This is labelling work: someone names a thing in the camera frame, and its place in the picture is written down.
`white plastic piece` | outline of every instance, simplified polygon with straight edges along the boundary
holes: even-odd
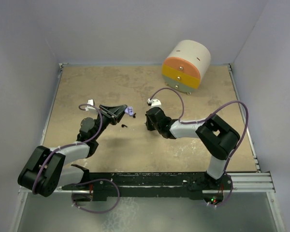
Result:
[[[154,107],[160,107],[161,108],[161,102],[157,98],[154,98],[154,99],[148,98],[147,99],[147,104],[151,104],[150,105],[150,109],[154,108]]]
[[[83,175],[84,172],[80,168],[74,166],[64,167],[62,169],[57,187],[79,183],[81,182]]]
[[[204,45],[192,40],[179,42],[169,54],[169,57],[178,57],[193,64],[198,69],[201,80],[211,63],[211,54],[208,49]]]
[[[89,99],[87,104],[93,105],[93,99]],[[94,114],[97,114],[98,113],[97,110],[95,108],[93,108],[92,106],[89,106],[89,105],[85,107],[85,110],[86,111],[90,111],[90,112],[92,112]]]
[[[209,166],[206,170],[207,174],[209,174],[215,180],[218,180],[224,174],[224,167],[226,162],[227,160],[219,160],[212,156],[211,161],[209,162]]]
[[[202,123],[194,123],[194,124],[182,124],[182,122],[192,122],[191,121],[176,121],[170,128],[171,134],[175,138],[199,138],[196,130],[203,125]]]
[[[51,147],[50,150],[53,151],[57,147]],[[71,163],[73,161],[84,159],[88,157],[89,153],[89,146],[87,144],[81,144],[77,146],[71,146],[64,149],[61,149],[58,151],[58,153],[61,153],[66,156],[64,160],[64,165]]]

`white panel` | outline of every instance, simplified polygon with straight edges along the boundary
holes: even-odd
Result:
[[[28,0],[60,62],[162,63],[181,40],[233,62],[267,0]]]
[[[39,144],[58,62],[23,0],[0,0],[0,232],[8,231],[17,177]]]
[[[290,231],[290,0],[271,0],[234,63],[263,172],[271,171]]]

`table top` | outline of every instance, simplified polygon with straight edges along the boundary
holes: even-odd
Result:
[[[76,140],[82,119],[96,118],[90,112],[78,110],[78,105],[88,99],[94,99],[96,105],[127,104],[133,106],[136,118],[126,115],[118,125],[109,125],[97,140],[95,154],[75,163],[91,172],[205,171],[211,155],[199,139],[165,139],[157,131],[146,130],[146,100],[162,87],[166,85],[161,66],[66,66],[43,145],[57,147]],[[226,66],[209,67],[195,92],[180,94],[185,103],[183,120],[207,117],[221,105],[236,100]],[[167,116],[180,116],[182,106],[176,94],[163,90],[156,96]],[[224,108],[218,115],[242,134],[244,123],[238,104]],[[227,170],[256,171],[247,135]]]

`purple object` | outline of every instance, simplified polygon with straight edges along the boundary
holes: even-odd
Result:
[[[130,117],[132,117],[133,116],[133,108],[132,108],[132,106],[128,106],[125,109],[125,113],[128,114]]]

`gray floor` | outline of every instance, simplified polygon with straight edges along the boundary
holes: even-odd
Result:
[[[85,207],[103,210],[115,200]],[[70,193],[53,193],[48,198],[29,194],[19,231],[276,232],[276,228],[266,193],[234,193],[216,209],[184,198],[121,198],[103,215],[72,207]]]

